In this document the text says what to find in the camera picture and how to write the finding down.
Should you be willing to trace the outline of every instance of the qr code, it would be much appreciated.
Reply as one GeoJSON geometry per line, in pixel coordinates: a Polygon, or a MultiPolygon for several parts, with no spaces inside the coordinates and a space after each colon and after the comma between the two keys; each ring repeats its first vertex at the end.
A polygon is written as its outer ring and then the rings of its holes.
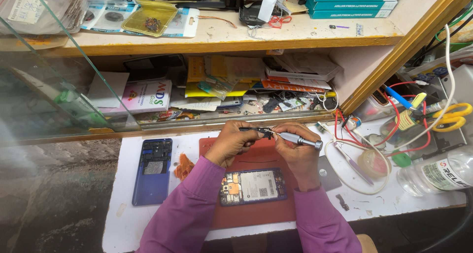
{"type": "Polygon", "coordinates": [[[268,189],[260,188],[260,197],[267,197],[267,196],[268,196],[268,189]]]}

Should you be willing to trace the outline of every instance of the orange cloth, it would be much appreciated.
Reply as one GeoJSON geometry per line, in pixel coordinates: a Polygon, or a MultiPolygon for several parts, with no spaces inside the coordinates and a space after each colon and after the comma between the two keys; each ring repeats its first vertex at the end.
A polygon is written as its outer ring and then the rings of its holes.
{"type": "Polygon", "coordinates": [[[195,164],[187,158],[185,153],[179,156],[179,165],[174,169],[174,175],[183,181],[194,168],[195,164]]]}

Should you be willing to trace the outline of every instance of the purple shirt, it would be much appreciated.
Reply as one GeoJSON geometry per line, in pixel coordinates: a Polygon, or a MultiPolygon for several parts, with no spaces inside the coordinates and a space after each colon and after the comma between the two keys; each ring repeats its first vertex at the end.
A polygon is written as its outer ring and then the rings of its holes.
{"type": "MultiPolygon", "coordinates": [[[[196,252],[210,230],[225,169],[203,156],[146,226],[136,253],[196,252]]],[[[361,253],[361,244],[323,187],[294,191],[296,225],[304,252],[361,253]]]]}

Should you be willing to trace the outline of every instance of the silver precision screwdriver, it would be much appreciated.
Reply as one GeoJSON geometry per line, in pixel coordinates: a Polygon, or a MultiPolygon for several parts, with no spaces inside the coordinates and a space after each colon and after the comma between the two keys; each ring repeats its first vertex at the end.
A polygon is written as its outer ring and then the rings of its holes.
{"type": "Polygon", "coordinates": [[[296,144],[306,144],[306,145],[314,146],[317,151],[320,151],[320,149],[322,149],[322,146],[323,146],[322,141],[316,141],[316,142],[309,141],[299,135],[292,134],[289,132],[282,132],[282,133],[276,133],[274,131],[271,131],[271,132],[280,135],[281,138],[283,138],[285,141],[290,141],[296,144]]]}

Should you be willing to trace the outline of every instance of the scissors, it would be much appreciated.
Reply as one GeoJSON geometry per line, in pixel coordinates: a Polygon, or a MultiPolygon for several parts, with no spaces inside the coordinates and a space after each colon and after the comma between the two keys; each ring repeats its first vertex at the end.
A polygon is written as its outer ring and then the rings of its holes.
{"type": "Polygon", "coordinates": [[[281,29],[283,23],[289,23],[291,21],[292,21],[291,16],[285,16],[285,17],[272,16],[271,19],[268,21],[268,25],[273,28],[281,29]]]}
{"type": "MultiPolygon", "coordinates": [[[[436,112],[432,117],[435,117],[435,118],[439,117],[442,111],[443,110],[436,112]]],[[[437,122],[433,130],[437,132],[449,132],[455,129],[459,129],[466,123],[466,119],[463,116],[470,114],[472,111],[473,111],[473,107],[468,103],[459,103],[456,105],[450,105],[446,109],[445,111],[446,113],[443,115],[442,119],[440,119],[440,121],[437,122]],[[447,111],[456,109],[458,107],[465,107],[465,109],[463,109],[462,111],[447,112],[447,111]],[[450,123],[454,123],[454,124],[447,128],[438,128],[439,125],[450,124],[450,123]]]]}

